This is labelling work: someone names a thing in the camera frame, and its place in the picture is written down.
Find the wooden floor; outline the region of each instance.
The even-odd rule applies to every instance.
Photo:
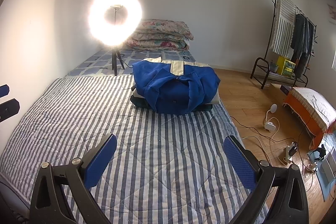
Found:
[[[261,90],[260,84],[256,80],[251,80],[250,75],[246,73],[220,69],[215,69],[215,71],[221,79],[219,96],[230,116],[236,118],[242,125],[255,127],[261,134],[271,137],[271,133],[263,128],[263,122],[266,111],[269,110],[270,106],[273,103],[276,103],[276,101],[268,94],[267,88]],[[274,137],[275,140],[292,137],[297,141],[298,136],[303,130],[299,140],[299,150],[301,156],[304,157],[309,151],[308,146],[311,139],[298,119],[290,112],[290,110],[285,109],[280,105],[278,105],[278,110],[274,114],[269,115],[269,117],[276,117],[280,122],[280,129]],[[274,143],[271,149],[270,140],[258,135],[253,129],[240,126],[235,119],[232,120],[236,125],[241,138],[246,136],[258,136],[265,147],[272,165],[278,167],[283,166],[277,156],[280,159],[283,159],[284,148],[286,143],[291,143],[290,140]],[[258,140],[255,138],[248,138],[244,139],[243,143],[246,149],[250,150],[258,160],[266,159]],[[299,153],[294,155],[293,162],[295,162],[300,167],[300,170],[302,170],[302,162]],[[304,157],[304,163],[305,165],[308,165],[307,156]],[[331,206],[333,202],[332,197],[329,196],[329,199],[323,202],[322,192],[316,175],[312,175],[307,170],[304,170],[303,180],[307,191],[310,223],[318,224]],[[268,206],[271,205],[275,192],[276,191],[274,190],[269,196],[267,200]]]

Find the small potted plant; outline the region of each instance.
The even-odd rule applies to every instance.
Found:
[[[269,64],[269,69],[272,72],[277,72],[278,68],[279,68],[279,66],[276,63],[273,63],[273,60],[272,60],[271,63]]]

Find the hanging towel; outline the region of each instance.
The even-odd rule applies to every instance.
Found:
[[[273,27],[273,52],[287,56],[295,24],[295,4],[290,0],[277,0]]]

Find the hanging jacket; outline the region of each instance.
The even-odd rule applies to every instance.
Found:
[[[296,77],[300,78],[303,71],[306,68],[309,56],[312,51],[312,46],[314,42],[314,33],[315,33],[315,26],[303,15],[298,14],[296,15],[296,18],[299,20],[298,25],[295,25],[294,29],[294,36],[292,40],[292,47],[294,49],[293,56],[291,61],[293,63],[296,63],[294,74]]]
[[[182,115],[215,97],[219,78],[198,62],[147,58],[133,64],[137,93],[157,113]]]

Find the blue jacket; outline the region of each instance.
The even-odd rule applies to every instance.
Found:
[[[138,94],[164,114],[186,114],[211,102],[220,82],[207,65],[160,57],[134,63],[133,73]]]

